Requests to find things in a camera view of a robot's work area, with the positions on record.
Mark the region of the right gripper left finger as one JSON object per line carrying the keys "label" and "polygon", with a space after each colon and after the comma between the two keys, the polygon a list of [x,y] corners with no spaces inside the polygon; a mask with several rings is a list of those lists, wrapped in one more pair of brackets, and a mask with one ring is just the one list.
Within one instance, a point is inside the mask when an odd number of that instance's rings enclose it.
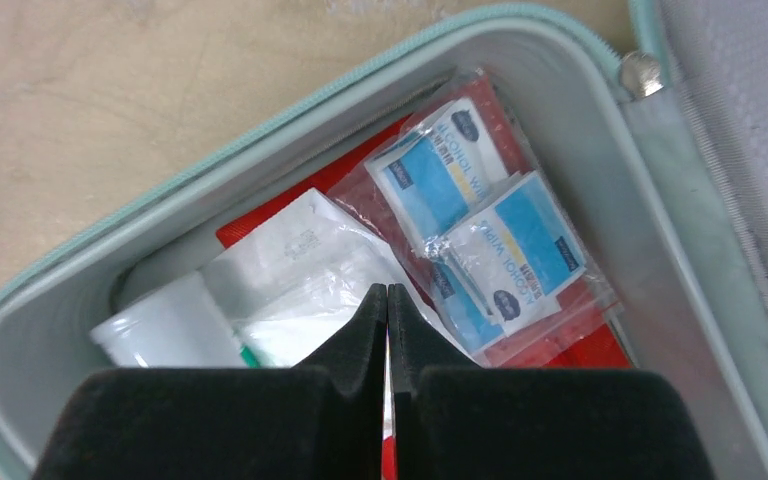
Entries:
{"label": "right gripper left finger", "polygon": [[116,368],[73,393],[36,479],[377,479],[387,289],[290,368]]}

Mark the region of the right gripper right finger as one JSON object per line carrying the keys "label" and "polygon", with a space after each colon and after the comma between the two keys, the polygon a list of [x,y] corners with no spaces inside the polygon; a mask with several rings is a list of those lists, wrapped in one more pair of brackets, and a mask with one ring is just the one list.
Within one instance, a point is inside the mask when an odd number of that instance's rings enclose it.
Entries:
{"label": "right gripper right finger", "polygon": [[710,479],[688,411],[661,376],[482,368],[388,289],[401,479]]}

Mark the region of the white gauze pad packet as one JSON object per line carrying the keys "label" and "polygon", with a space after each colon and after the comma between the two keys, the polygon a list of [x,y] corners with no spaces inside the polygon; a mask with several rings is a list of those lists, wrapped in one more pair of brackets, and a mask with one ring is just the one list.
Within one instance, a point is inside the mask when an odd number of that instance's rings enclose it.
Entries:
{"label": "white gauze pad packet", "polygon": [[237,338],[265,366],[292,366],[354,315],[374,284],[402,284],[452,341],[390,246],[315,188],[200,270]]}

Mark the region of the small white plastic bottle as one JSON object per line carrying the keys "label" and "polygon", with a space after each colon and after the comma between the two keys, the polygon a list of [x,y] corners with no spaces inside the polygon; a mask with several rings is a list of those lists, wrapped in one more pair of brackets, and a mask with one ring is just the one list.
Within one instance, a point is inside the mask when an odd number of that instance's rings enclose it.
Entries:
{"label": "small white plastic bottle", "polygon": [[198,272],[141,298],[93,328],[90,336],[124,367],[257,368],[233,334]]}

